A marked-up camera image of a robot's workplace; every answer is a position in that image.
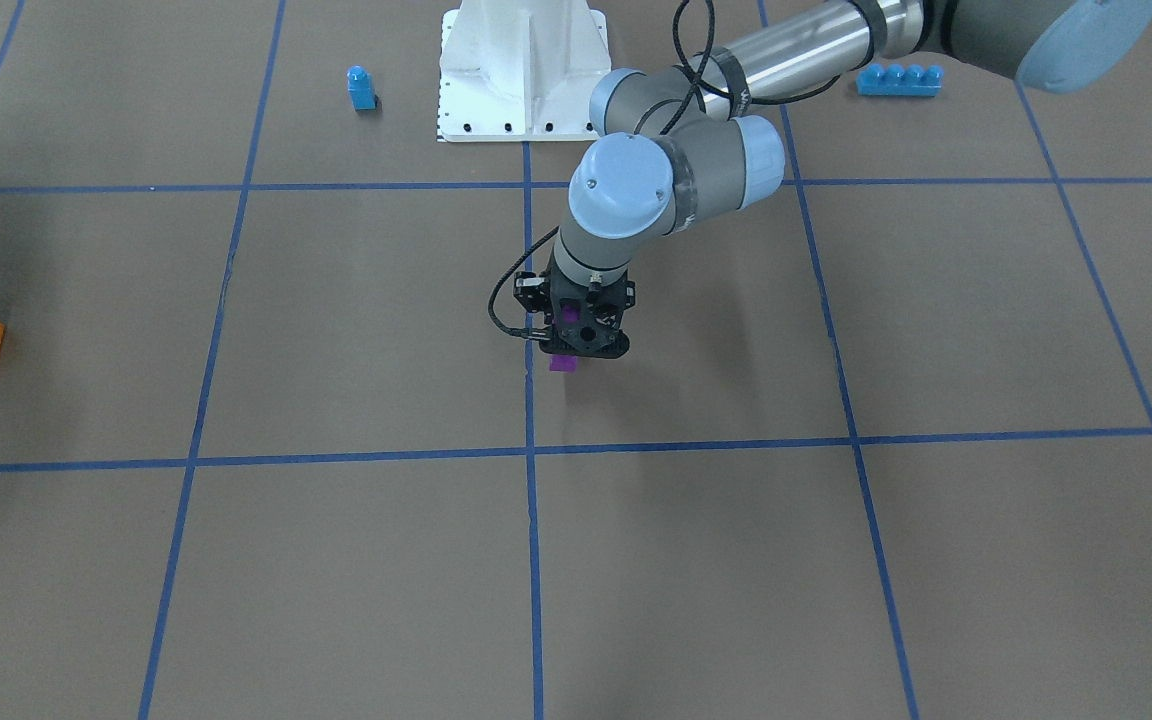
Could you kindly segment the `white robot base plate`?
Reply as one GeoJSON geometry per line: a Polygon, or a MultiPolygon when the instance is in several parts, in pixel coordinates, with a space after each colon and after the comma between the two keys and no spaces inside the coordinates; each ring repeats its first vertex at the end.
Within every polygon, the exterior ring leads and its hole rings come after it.
{"type": "Polygon", "coordinates": [[[462,1],[444,13],[435,141],[594,141],[607,18],[585,1],[462,1]]]}

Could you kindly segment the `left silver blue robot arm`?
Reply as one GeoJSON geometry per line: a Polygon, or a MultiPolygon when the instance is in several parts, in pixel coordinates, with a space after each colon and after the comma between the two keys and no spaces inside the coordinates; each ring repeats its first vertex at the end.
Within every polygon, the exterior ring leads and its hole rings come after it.
{"type": "Polygon", "coordinates": [[[505,333],[544,354],[617,359],[646,241],[749,209],[785,181],[781,132],[756,109],[805,101],[876,61],[937,53],[1048,94],[1092,85],[1132,50],[1152,1],[824,1],[657,73],[617,68],[594,85],[594,142],[573,170],[567,213],[539,272],[500,286],[535,327],[505,333]]]}

